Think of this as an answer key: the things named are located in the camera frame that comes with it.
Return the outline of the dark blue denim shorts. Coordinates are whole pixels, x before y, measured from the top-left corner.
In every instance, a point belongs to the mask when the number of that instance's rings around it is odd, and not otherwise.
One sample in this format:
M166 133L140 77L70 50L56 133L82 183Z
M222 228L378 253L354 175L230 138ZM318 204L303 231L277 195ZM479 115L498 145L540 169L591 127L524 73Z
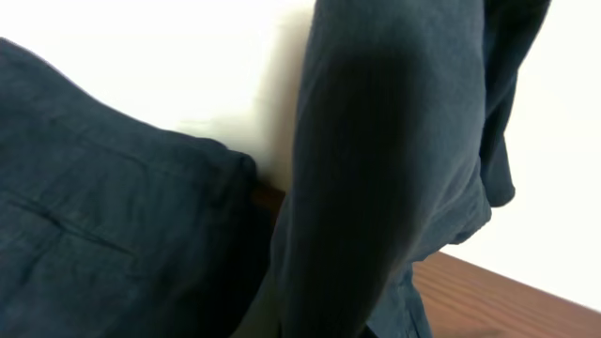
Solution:
M412 266L515 195L504 132L541 0L319 0L271 247L284 337L430 335Z

